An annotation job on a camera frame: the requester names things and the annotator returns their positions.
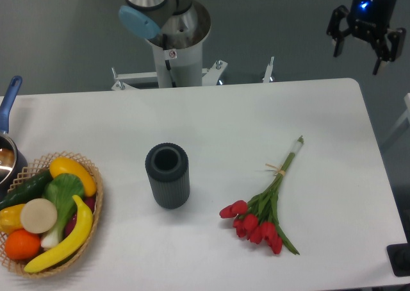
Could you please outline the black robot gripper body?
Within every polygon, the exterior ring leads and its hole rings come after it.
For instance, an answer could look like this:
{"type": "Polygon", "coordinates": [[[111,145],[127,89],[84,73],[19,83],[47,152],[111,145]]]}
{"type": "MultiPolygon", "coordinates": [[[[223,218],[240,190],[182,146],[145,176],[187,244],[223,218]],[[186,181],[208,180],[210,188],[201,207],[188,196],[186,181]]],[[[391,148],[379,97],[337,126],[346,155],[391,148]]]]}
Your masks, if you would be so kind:
{"type": "Polygon", "coordinates": [[[390,27],[397,0],[352,0],[348,26],[364,41],[382,40],[390,27]]]}

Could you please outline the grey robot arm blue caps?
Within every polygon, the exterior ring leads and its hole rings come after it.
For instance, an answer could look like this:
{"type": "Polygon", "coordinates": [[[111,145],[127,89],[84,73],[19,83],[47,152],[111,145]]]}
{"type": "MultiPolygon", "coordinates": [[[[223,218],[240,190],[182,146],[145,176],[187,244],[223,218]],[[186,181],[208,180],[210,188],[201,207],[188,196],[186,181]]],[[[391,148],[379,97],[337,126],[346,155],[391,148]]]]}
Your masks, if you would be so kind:
{"type": "MultiPolygon", "coordinates": [[[[406,29],[391,29],[397,0],[352,0],[350,8],[333,10],[326,33],[335,42],[334,56],[341,54],[345,37],[368,42],[377,55],[373,73],[382,62],[393,62],[402,53],[406,29]]],[[[133,35],[161,49],[184,49],[203,41],[210,31],[208,11],[194,0],[126,0],[119,19],[133,35]]]]}

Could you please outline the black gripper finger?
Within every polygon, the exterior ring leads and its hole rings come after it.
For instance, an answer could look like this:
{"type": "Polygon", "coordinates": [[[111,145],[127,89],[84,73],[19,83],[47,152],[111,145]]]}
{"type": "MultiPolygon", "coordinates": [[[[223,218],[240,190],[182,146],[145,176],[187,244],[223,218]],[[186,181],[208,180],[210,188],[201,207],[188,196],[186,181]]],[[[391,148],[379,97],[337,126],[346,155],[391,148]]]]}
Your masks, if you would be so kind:
{"type": "Polygon", "coordinates": [[[376,40],[374,51],[377,60],[373,68],[373,75],[377,75],[382,62],[394,62],[401,56],[405,39],[406,29],[397,28],[387,30],[387,37],[376,40]]]}
{"type": "Polygon", "coordinates": [[[342,53],[345,37],[351,34],[350,28],[347,28],[346,30],[340,29],[342,20],[346,19],[348,15],[349,10],[344,5],[341,5],[332,11],[326,33],[332,37],[334,41],[334,57],[338,57],[342,53]]]}

